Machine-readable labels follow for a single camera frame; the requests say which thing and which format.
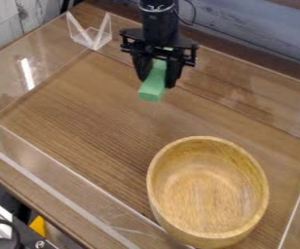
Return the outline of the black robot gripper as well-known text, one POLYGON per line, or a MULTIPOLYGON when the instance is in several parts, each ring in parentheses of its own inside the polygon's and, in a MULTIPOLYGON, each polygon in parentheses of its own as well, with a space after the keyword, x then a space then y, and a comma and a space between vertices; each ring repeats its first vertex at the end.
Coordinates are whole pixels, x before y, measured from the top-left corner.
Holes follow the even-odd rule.
POLYGON ((125 28, 121 48, 132 56, 138 79, 145 81, 153 68, 153 58, 168 62, 166 88, 176 86, 182 67, 194 66, 198 45, 180 32, 177 8, 141 9, 142 25, 125 28))

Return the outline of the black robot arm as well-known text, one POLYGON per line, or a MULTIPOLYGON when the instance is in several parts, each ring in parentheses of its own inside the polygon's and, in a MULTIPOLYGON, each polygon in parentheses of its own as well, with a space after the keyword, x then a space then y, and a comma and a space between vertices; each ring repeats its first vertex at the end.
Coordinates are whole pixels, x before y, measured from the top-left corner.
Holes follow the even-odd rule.
POLYGON ((172 89, 182 68, 196 66, 198 44, 180 31, 180 24, 192 24, 192 21, 178 14, 178 0, 138 0, 137 6, 142 26, 120 31, 121 49, 130 54, 141 81, 150 75, 156 59, 168 63, 165 87, 172 89))

